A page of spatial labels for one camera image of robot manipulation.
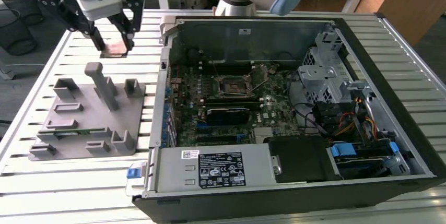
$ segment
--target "floor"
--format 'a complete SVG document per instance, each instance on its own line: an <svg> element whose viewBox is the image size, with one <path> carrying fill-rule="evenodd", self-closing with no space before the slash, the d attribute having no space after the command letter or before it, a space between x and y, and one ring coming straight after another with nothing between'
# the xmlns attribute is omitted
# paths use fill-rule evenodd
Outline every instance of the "floor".
<svg viewBox="0 0 446 224"><path fill-rule="evenodd" d="M65 31L55 18L45 14L45 21L29 28L37 42L37 49L23 56L11 56L0 49L0 58L7 64L44 64L51 57L60 37ZM430 31L415 46L439 78L446 82L446 17L439 18ZM43 66L11 66L16 73L15 80L0 79L0 120L13 120L15 114L36 82ZM8 125L0 124L0 136Z"/></svg>

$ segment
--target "slotted metal table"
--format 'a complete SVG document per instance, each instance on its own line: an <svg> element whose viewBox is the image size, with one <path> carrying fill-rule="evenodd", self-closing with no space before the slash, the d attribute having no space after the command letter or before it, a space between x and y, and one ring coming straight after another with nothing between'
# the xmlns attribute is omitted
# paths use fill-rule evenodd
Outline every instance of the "slotted metal table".
<svg viewBox="0 0 446 224"><path fill-rule="evenodd" d="M211 15L210 11L146 10L142 32L127 58L100 59L90 39L67 32L41 72L7 135L0 142L0 223L152 223L126 196L126 170L148 157L152 107L162 45L159 22L164 15ZM399 96L414 120L446 160L446 88L386 19L367 14L294 13L294 17L342 17ZM98 22L104 38L119 38L115 27ZM138 78L147 85L136 154L126 157L32 162L28 150L53 103L57 78L92 84L84 65L102 62L114 82ZM353 63L359 77L359 67ZM445 223L443 185L409 193L359 209L212 221L211 223Z"/></svg>

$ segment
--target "white sticker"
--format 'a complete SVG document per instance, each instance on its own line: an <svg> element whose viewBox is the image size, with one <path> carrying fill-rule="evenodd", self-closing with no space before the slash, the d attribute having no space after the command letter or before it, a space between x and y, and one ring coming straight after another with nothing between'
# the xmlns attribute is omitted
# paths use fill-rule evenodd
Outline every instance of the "white sticker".
<svg viewBox="0 0 446 224"><path fill-rule="evenodd" d="M199 150L183 150L182 159L198 159L199 154L200 154Z"/></svg>
<svg viewBox="0 0 446 224"><path fill-rule="evenodd" d="M236 176L236 177L231 177L234 178L234 181L243 181L244 180L244 176Z"/></svg>
<svg viewBox="0 0 446 224"><path fill-rule="evenodd" d="M238 35L250 35L251 34L251 29L240 29L238 31Z"/></svg>

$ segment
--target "gray post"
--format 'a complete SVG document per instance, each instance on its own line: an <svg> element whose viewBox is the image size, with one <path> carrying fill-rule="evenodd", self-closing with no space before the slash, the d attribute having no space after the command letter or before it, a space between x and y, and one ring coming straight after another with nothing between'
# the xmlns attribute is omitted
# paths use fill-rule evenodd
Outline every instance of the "gray post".
<svg viewBox="0 0 446 224"><path fill-rule="evenodd" d="M118 101L115 99L114 92L110 89L106 77L103 75L103 64L100 62L87 63L86 75L92 78L92 81L95 82L98 88L98 92L104 99L108 109L111 111L116 111L119 108Z"/></svg>

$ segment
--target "mesh wastebasket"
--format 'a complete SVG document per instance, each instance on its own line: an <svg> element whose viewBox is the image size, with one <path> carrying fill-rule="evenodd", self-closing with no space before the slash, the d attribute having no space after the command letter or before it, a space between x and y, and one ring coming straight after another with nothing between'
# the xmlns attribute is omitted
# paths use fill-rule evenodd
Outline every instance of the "mesh wastebasket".
<svg viewBox="0 0 446 224"><path fill-rule="evenodd" d="M20 12L12 9L0 10L0 46L11 55L27 54L37 46Z"/></svg>
<svg viewBox="0 0 446 224"><path fill-rule="evenodd" d="M36 25L44 20L37 0L1 0L9 9L17 10L23 21L28 26Z"/></svg>

